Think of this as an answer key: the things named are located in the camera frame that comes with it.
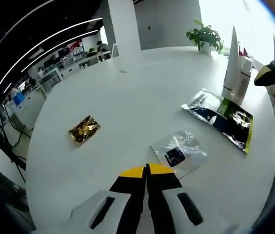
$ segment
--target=white round table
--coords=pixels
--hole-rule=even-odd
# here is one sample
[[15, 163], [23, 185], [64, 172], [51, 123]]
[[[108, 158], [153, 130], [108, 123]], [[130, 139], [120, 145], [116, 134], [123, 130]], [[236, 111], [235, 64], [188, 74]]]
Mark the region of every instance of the white round table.
[[[252, 226], [275, 174], [275, 116], [264, 87], [251, 82], [242, 107], [254, 116], [248, 155], [212, 126], [182, 110], [202, 88], [220, 95], [227, 58], [194, 47], [145, 50], [122, 66], [120, 57], [79, 72], [54, 87], [36, 122], [26, 188], [36, 227], [60, 224], [124, 170], [158, 159], [150, 145], [188, 130], [208, 163], [180, 181], [203, 189], [231, 224]], [[91, 115], [101, 129], [79, 148], [68, 130]]]

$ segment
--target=ceiling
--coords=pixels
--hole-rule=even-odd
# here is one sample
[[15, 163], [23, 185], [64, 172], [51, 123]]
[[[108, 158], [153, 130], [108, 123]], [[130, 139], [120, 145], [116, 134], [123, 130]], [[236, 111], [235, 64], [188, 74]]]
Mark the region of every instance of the ceiling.
[[[101, 0], [10, 0], [0, 2], [0, 81], [24, 54], [44, 39], [62, 29], [97, 17], [96, 12], [100, 2]], [[40, 46], [47, 51], [68, 39], [100, 29], [102, 25], [102, 20], [81, 24], [59, 33]], [[10, 83], [17, 83], [21, 78], [23, 75], [21, 70], [33, 60], [29, 57], [37, 50], [38, 47], [21, 59], [2, 81], [0, 101], [5, 96], [3, 91], [6, 87]]]

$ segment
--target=white cabinet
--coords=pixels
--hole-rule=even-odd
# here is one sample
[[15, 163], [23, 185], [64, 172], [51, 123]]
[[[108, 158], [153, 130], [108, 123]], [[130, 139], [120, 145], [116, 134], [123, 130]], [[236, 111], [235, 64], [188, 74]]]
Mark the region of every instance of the white cabinet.
[[26, 95], [25, 100], [16, 108], [15, 115], [29, 129], [33, 129], [40, 110], [45, 102], [41, 89]]

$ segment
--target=white pot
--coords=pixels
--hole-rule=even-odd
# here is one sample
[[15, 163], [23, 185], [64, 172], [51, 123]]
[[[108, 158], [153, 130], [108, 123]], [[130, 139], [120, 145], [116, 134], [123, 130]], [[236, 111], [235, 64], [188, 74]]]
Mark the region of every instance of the white pot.
[[204, 41], [200, 42], [200, 52], [201, 53], [210, 55], [211, 54], [211, 50], [212, 50], [212, 48], [211, 48], [210, 43], [204, 42]]

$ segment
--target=wrapper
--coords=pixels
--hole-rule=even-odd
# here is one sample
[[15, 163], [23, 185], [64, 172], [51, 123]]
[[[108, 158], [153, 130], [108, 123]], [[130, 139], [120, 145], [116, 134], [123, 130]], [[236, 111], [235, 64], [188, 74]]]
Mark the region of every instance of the wrapper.
[[171, 168], [178, 179], [207, 162], [207, 154], [188, 131], [168, 135], [151, 147], [160, 163]]
[[86, 117], [76, 127], [69, 130], [74, 141], [81, 145], [100, 129], [100, 125], [91, 116]]
[[249, 152], [253, 116], [234, 102], [203, 89], [182, 108], [214, 126], [243, 152]]

